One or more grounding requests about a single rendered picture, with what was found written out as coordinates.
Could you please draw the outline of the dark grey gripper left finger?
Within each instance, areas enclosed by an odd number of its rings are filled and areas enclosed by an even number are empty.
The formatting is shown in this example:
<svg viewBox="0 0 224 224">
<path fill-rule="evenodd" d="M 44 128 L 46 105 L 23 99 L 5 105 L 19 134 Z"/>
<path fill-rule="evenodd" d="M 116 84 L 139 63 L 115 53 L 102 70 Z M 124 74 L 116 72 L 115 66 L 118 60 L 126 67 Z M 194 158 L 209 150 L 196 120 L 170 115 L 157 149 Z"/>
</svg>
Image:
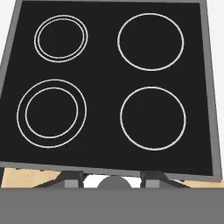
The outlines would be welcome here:
<svg viewBox="0 0 224 224">
<path fill-rule="evenodd" d="M 62 171 L 56 179 L 37 185 L 37 188 L 83 188 L 83 181 L 84 173 L 82 171 Z"/>
</svg>

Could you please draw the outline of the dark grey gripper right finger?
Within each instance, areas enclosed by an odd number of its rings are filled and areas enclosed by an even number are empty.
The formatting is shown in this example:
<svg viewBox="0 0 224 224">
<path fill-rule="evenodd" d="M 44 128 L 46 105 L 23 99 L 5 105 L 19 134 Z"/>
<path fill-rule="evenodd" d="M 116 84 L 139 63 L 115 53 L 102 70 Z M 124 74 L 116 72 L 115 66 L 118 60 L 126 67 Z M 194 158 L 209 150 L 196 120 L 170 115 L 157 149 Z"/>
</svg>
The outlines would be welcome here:
<svg viewBox="0 0 224 224">
<path fill-rule="evenodd" d="M 141 188 L 187 188 L 187 185 L 168 179 L 161 171 L 142 171 L 140 178 Z"/>
</svg>

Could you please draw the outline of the grey round knob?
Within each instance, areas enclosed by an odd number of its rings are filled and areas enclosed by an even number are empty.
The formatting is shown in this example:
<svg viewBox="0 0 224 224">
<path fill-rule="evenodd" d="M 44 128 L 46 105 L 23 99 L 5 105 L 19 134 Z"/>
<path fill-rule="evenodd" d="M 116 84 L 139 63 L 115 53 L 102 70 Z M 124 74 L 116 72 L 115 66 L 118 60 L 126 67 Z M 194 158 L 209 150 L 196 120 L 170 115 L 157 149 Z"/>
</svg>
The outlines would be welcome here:
<svg viewBox="0 0 224 224">
<path fill-rule="evenodd" d="M 99 189 L 129 189 L 129 182 L 120 176 L 108 176 L 100 182 Z"/>
</svg>

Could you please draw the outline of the black glass hob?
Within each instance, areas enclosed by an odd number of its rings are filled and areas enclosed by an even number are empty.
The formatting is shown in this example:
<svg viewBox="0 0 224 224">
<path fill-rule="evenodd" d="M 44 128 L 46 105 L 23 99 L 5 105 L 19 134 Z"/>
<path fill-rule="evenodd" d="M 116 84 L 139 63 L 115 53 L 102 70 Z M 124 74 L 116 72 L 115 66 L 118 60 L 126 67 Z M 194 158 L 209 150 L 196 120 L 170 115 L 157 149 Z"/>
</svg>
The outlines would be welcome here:
<svg viewBox="0 0 224 224">
<path fill-rule="evenodd" d="M 16 0 L 0 167 L 220 181 L 206 0 Z"/>
</svg>

